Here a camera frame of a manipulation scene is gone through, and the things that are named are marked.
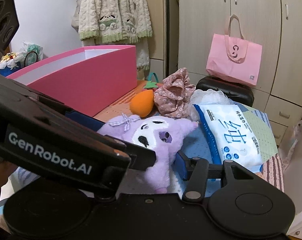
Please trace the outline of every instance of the orange carrot plush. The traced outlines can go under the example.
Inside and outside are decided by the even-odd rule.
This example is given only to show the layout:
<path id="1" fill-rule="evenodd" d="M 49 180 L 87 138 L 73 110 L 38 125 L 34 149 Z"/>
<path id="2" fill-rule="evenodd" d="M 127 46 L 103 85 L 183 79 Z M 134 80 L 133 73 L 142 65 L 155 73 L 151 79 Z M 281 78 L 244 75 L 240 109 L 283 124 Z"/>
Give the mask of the orange carrot plush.
<path id="1" fill-rule="evenodd" d="M 152 111 L 153 90 L 148 89 L 135 95 L 130 102 L 130 110 L 133 114 L 137 114 L 140 117 L 146 117 Z"/>

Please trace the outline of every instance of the pink floral cloth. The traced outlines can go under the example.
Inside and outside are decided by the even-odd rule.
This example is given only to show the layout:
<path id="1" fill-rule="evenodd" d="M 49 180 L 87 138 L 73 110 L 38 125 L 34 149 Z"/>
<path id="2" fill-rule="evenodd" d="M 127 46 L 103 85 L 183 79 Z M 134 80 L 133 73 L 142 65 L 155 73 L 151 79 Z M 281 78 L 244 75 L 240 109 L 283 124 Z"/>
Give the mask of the pink floral cloth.
<path id="1" fill-rule="evenodd" d="M 160 114 L 173 118 L 188 116 L 187 105 L 195 91 L 187 68 L 181 68 L 163 79 L 163 86 L 154 93 L 154 103 Z"/>

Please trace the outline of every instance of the black case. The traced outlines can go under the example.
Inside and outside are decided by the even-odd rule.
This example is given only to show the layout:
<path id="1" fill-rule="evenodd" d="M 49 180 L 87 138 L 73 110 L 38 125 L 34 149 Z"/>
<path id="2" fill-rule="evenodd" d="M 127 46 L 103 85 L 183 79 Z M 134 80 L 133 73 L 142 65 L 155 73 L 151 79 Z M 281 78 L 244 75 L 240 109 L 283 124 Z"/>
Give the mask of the black case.
<path id="1" fill-rule="evenodd" d="M 214 91 L 221 90 L 228 98 L 235 102 L 252 107 L 254 95 L 248 86 L 224 81 L 217 77 L 206 76 L 202 78 L 196 85 L 196 89 L 206 91 L 212 89 Z"/>

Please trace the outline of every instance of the purple plush toy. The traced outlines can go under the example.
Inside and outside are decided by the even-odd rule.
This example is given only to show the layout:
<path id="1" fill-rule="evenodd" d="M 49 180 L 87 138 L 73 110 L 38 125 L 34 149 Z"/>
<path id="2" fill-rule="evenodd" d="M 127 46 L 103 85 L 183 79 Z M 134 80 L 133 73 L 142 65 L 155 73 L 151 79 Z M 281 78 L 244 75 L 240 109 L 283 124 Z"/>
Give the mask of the purple plush toy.
<path id="1" fill-rule="evenodd" d="M 156 162 L 144 173 L 145 181 L 156 193 L 166 193 L 170 185 L 169 167 L 181 149 L 184 138 L 198 127 L 188 119 L 153 116 L 140 119 L 125 114 L 110 119 L 98 133 L 110 135 L 154 150 Z"/>

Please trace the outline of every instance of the teal handle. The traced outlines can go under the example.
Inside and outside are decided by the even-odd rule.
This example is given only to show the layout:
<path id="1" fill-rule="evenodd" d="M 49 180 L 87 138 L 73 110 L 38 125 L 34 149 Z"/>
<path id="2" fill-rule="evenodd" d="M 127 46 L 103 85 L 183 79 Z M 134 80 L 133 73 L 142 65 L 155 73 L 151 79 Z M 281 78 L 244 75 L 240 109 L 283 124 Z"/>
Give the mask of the teal handle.
<path id="1" fill-rule="evenodd" d="M 151 72 L 149 74 L 148 81 L 151 81 L 152 75 L 155 77 L 155 81 L 158 83 L 159 82 L 158 76 L 154 72 Z"/>

